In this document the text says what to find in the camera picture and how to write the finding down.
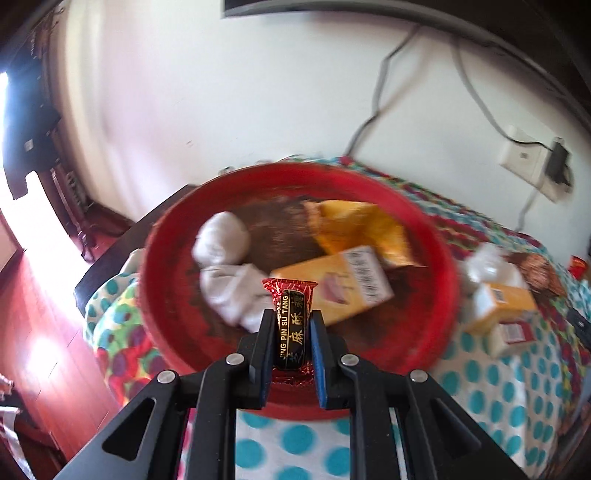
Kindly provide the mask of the red snack packet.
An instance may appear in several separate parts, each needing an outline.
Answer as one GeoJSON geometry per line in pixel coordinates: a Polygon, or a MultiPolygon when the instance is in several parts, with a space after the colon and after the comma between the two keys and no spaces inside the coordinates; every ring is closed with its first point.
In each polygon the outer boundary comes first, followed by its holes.
{"type": "Polygon", "coordinates": [[[568,272],[575,280],[582,281],[583,279],[585,279],[588,270],[589,262],[587,260],[578,256],[572,256],[570,258],[568,272]]]}

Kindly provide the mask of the round red tray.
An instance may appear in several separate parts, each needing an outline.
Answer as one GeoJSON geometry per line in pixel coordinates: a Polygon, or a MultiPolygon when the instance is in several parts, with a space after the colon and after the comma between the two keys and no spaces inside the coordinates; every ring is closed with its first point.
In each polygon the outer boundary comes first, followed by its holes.
{"type": "Polygon", "coordinates": [[[346,416],[339,340],[378,369],[428,369],[460,300],[452,255],[427,216],[341,167],[278,162],[197,187],[154,227],[139,278],[142,319],[167,365],[204,371],[263,335],[263,414],[346,416]]]}

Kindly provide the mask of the red black candy bar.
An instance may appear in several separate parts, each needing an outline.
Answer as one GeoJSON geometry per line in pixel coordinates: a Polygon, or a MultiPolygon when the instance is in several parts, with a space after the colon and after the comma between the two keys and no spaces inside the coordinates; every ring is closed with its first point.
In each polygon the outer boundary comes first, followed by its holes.
{"type": "Polygon", "coordinates": [[[276,315],[273,332],[273,381],[290,387],[310,386],[312,372],[308,339],[315,281],[266,278],[276,315]]]}

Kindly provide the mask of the dark jacket on stand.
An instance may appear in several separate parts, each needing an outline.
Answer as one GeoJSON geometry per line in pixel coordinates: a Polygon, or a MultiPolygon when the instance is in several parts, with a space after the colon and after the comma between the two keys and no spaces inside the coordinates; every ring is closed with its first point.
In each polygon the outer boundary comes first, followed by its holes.
{"type": "Polygon", "coordinates": [[[50,171],[59,159],[51,132],[60,113],[42,90],[42,64],[29,57],[7,72],[3,169],[14,200],[28,193],[26,177],[50,171]]]}

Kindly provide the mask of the brown patterned cloth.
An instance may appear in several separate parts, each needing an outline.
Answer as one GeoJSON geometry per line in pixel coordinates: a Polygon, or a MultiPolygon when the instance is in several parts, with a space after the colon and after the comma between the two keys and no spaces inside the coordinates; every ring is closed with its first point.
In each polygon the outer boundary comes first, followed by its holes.
{"type": "Polygon", "coordinates": [[[567,295],[554,267],[541,254],[522,255],[517,267],[534,292],[546,296],[565,297],[567,295]]]}

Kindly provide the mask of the white wall socket plate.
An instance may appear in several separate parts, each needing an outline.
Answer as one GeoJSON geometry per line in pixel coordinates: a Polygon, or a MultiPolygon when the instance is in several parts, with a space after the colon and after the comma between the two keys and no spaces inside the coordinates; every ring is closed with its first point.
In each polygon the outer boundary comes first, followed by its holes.
{"type": "Polygon", "coordinates": [[[506,141],[499,156],[499,165],[536,187],[551,202],[557,203],[572,193],[565,184],[558,184],[545,174],[550,151],[540,145],[522,145],[506,141]]]}

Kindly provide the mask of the black power adapter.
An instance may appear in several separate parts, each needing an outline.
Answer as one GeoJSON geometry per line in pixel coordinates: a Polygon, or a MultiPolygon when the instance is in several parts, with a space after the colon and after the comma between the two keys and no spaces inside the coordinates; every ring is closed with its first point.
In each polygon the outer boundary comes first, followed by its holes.
{"type": "Polygon", "coordinates": [[[545,175],[553,183],[572,187],[572,173],[568,164],[570,152],[565,148],[564,141],[556,138],[549,151],[546,161],[545,175]]]}

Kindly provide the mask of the dark wooden bedside table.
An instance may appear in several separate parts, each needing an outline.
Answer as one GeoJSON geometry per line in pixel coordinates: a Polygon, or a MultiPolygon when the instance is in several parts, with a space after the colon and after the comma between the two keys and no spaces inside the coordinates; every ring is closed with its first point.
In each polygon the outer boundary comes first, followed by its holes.
{"type": "Polygon", "coordinates": [[[95,291],[120,271],[132,251],[144,246],[159,219],[195,189],[197,187],[191,184],[180,188],[133,224],[89,267],[73,291],[76,307],[82,316],[85,315],[85,307],[95,291]]]}

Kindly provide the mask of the yellow medicine box with QR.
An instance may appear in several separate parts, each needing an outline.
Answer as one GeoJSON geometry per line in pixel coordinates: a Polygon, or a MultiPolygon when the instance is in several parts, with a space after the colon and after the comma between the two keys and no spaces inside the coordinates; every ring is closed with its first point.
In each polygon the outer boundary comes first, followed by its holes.
{"type": "Polygon", "coordinates": [[[519,320],[538,311],[527,288],[482,283],[472,296],[464,329],[473,335],[486,335],[498,323],[519,320]]]}

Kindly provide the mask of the small red white box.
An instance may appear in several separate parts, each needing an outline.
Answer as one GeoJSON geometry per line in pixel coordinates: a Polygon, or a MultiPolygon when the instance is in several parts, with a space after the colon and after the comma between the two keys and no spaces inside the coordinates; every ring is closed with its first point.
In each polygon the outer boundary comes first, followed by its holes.
{"type": "Polygon", "coordinates": [[[526,321],[498,323],[486,339],[492,358],[519,354],[536,340],[531,325],[526,321]]]}

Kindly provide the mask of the polka dot colourful bedsheet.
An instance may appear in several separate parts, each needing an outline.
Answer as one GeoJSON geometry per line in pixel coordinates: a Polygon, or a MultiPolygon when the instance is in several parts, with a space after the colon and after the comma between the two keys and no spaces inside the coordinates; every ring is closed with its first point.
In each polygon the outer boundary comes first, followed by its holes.
{"type": "MultiPolygon", "coordinates": [[[[546,254],[533,238],[513,233],[417,184],[386,174],[380,174],[379,180],[428,214],[457,257],[472,253],[483,242],[526,255],[546,254]]],[[[123,404],[163,366],[139,312],[141,256],[140,249],[133,250],[82,304],[85,340],[107,385],[123,404]]],[[[589,314],[590,286],[565,270],[558,278],[566,295],[544,301],[531,321],[534,342],[522,353],[493,358],[484,338],[460,330],[433,369],[435,379],[532,478],[548,472],[565,432],[586,432],[578,418],[590,414],[590,352],[567,320],[569,309],[589,314]]],[[[347,419],[272,420],[243,412],[236,433],[240,479],[349,477],[347,419]]]]}

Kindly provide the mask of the wall mounted television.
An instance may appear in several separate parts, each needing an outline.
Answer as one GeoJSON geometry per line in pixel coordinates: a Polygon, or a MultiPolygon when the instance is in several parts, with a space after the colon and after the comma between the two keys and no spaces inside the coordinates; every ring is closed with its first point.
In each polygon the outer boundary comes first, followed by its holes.
{"type": "Polygon", "coordinates": [[[415,21],[503,51],[590,108],[590,3],[581,0],[224,1],[226,17],[331,11],[415,21]]]}

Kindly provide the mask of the yellow snack bag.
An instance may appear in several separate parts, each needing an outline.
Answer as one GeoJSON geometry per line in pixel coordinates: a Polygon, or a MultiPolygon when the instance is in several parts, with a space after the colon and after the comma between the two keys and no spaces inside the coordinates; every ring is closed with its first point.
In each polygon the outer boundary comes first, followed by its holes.
{"type": "Polygon", "coordinates": [[[421,266],[404,225],[378,205],[345,200],[304,201],[303,205],[311,236],[325,253],[370,246],[393,268],[421,266]]]}

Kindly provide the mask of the yellow medicine box with mouth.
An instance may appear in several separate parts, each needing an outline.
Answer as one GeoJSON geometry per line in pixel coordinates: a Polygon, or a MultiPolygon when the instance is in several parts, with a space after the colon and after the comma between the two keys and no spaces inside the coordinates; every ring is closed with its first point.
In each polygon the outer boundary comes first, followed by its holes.
{"type": "Polygon", "coordinates": [[[374,249],[360,246],[274,270],[270,276],[317,283],[311,309],[325,325],[349,320],[394,298],[374,249]]]}

